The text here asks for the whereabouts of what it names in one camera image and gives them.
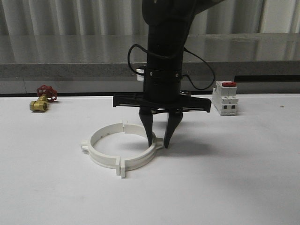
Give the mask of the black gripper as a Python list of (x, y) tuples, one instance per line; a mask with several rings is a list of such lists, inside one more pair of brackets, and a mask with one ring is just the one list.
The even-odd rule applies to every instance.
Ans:
[(179, 109), (210, 112), (209, 99), (180, 94), (181, 79), (181, 70), (165, 71), (147, 67), (144, 70), (143, 93), (113, 96), (113, 107), (140, 107), (139, 117), (144, 126), (149, 147), (153, 142), (151, 109), (176, 110), (168, 113), (164, 136), (165, 148), (168, 148), (170, 139), (183, 118), (183, 112)]

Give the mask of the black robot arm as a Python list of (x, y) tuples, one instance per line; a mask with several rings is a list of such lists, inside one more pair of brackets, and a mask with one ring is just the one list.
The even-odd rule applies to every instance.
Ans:
[(114, 95), (113, 106), (139, 108), (139, 117), (152, 144), (153, 115), (168, 113), (164, 146), (182, 120), (184, 110), (210, 112), (206, 98), (180, 94), (184, 45), (196, 14), (218, 4), (218, 0), (144, 0), (142, 15), (149, 26), (147, 64), (143, 93)]

